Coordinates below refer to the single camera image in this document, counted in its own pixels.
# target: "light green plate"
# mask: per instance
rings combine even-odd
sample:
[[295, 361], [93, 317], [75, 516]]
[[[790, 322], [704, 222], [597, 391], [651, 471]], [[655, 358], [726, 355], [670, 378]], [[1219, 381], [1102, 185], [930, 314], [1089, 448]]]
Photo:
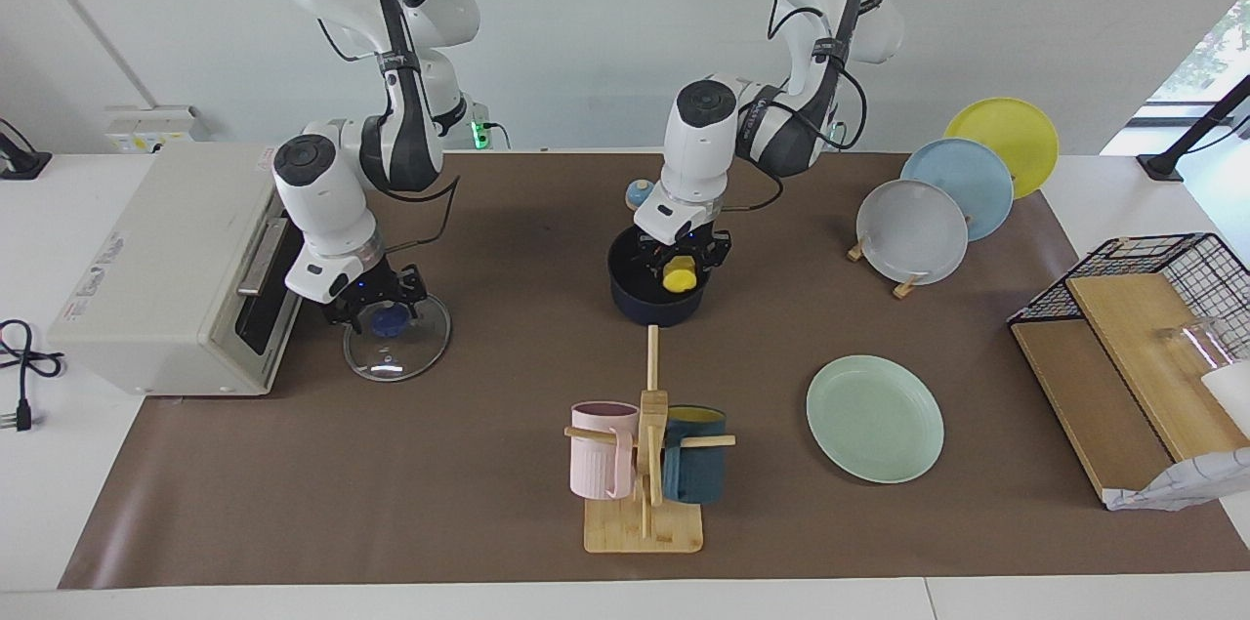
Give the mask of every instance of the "light green plate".
[[845, 356], [821, 368], [808, 389], [808, 425], [834, 464], [875, 484], [920, 476], [946, 436], [929, 389], [879, 356]]

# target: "light blue plate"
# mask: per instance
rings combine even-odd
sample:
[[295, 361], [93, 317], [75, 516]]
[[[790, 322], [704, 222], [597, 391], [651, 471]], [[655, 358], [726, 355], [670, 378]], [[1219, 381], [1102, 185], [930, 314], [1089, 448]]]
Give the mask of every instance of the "light blue plate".
[[924, 145], [902, 166], [902, 179], [938, 185], [969, 216], [968, 240], [994, 234], [1011, 211], [1011, 171], [988, 145], [950, 136]]

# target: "wooden plate holder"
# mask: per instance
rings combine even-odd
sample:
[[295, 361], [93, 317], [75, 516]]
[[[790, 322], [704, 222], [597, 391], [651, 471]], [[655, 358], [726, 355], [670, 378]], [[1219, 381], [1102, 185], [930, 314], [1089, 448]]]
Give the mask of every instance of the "wooden plate holder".
[[[846, 259], [850, 259], [852, 261], [864, 259], [864, 240], [860, 240], [855, 246], [850, 249], [850, 251], [846, 252]], [[899, 300], [902, 300], [906, 296], [911, 295], [911, 291], [912, 289], [916, 288], [916, 281], [919, 279], [920, 276], [912, 276], [908, 279], [905, 282], [894, 286], [894, 296], [896, 296], [896, 299]]]
[[[702, 549], [702, 508], [664, 500], [660, 452], [669, 421], [669, 392], [660, 390], [660, 326], [646, 332], [646, 390], [640, 399], [634, 494], [586, 500], [582, 546], [591, 554], [691, 554]], [[609, 432], [565, 428], [565, 436], [615, 442]], [[686, 438], [681, 448], [734, 446], [734, 435]]]

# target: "green light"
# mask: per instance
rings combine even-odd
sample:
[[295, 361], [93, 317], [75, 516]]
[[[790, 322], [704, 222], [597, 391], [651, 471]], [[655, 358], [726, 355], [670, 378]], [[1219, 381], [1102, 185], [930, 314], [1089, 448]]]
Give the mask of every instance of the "green light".
[[481, 122], [472, 121], [472, 144], [478, 149], [486, 149], [490, 145], [490, 135], [486, 134], [486, 128], [481, 126]]

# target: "black wire rack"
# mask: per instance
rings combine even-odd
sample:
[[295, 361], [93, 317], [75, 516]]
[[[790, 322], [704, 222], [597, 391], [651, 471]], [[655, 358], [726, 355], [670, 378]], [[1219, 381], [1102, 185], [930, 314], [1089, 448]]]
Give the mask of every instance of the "black wire rack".
[[1215, 319], [1225, 346], [1250, 359], [1250, 271], [1215, 234], [1165, 234], [1102, 242], [1009, 322], [1081, 320], [1069, 279], [1164, 274], [1195, 318]]

